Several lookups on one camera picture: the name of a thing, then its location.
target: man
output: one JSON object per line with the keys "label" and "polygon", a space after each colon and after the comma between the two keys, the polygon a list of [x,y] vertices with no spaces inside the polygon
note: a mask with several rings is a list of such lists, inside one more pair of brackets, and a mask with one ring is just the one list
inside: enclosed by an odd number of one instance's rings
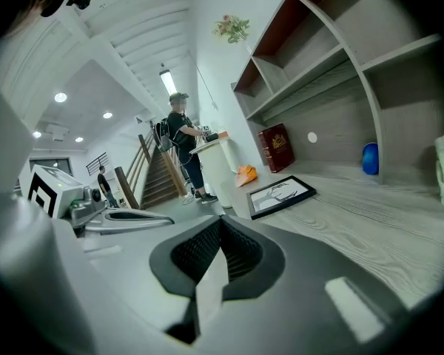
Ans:
{"label": "man", "polygon": [[101,187],[101,190],[104,193],[104,196],[108,199],[110,206],[113,206],[114,208],[118,208],[117,201],[113,197],[112,190],[110,189],[107,179],[104,176],[105,167],[100,166],[98,168],[98,170],[99,170],[99,173],[97,176],[98,185]]}
{"label": "man", "polygon": [[195,198],[202,199],[202,204],[213,203],[216,196],[211,196],[204,189],[204,179],[202,178],[201,162],[197,154],[189,152],[195,149],[196,137],[200,137],[204,132],[197,130],[188,117],[184,114],[186,109],[186,93],[173,93],[169,97],[172,111],[168,116],[169,137],[176,146],[181,165],[186,169],[191,183],[195,188]]}

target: shelving unit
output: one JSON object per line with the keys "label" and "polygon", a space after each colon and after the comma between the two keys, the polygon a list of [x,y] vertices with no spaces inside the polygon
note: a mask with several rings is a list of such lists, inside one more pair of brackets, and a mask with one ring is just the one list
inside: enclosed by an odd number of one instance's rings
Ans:
{"label": "shelving unit", "polygon": [[375,141],[379,183],[430,185],[434,139],[444,135],[440,39],[397,0],[283,0],[235,96],[257,143],[260,130],[285,125],[298,164],[360,168]]}

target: blue object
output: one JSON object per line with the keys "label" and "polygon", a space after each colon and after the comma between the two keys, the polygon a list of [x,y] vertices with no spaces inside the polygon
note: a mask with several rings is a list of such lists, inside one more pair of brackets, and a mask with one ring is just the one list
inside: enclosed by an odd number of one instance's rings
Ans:
{"label": "blue object", "polygon": [[378,145],[375,142],[367,143],[363,148],[363,171],[369,175],[378,173]]}

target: ceiling light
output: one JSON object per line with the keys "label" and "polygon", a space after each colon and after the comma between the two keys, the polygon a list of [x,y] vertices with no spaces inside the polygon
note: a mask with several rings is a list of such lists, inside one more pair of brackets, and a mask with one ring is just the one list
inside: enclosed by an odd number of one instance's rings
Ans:
{"label": "ceiling light", "polygon": [[67,100],[67,95],[65,93],[56,93],[54,95],[54,101],[56,103],[64,103]]}
{"label": "ceiling light", "polygon": [[163,81],[166,91],[171,95],[177,92],[175,82],[172,80],[171,72],[169,70],[164,70],[160,72],[160,78]]}

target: framed drawing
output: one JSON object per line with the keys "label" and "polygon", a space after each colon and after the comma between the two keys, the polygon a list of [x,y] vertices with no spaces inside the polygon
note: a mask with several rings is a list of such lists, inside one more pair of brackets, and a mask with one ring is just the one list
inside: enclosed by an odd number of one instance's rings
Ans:
{"label": "framed drawing", "polygon": [[246,197],[249,201],[250,216],[252,216],[252,220],[256,220],[288,208],[316,193],[314,188],[297,177],[289,176],[269,186],[247,193]]}

